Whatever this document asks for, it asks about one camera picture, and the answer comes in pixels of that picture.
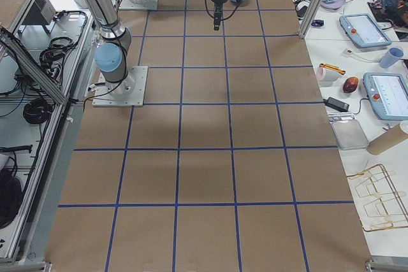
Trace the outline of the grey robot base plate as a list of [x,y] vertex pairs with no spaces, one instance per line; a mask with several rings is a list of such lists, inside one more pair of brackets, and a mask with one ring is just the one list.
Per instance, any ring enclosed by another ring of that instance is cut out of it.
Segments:
[[105,78],[100,73],[98,82],[105,84],[96,88],[96,98],[92,100],[92,105],[95,107],[143,106],[148,67],[131,66],[127,71],[127,78],[117,88],[112,83],[105,83]]

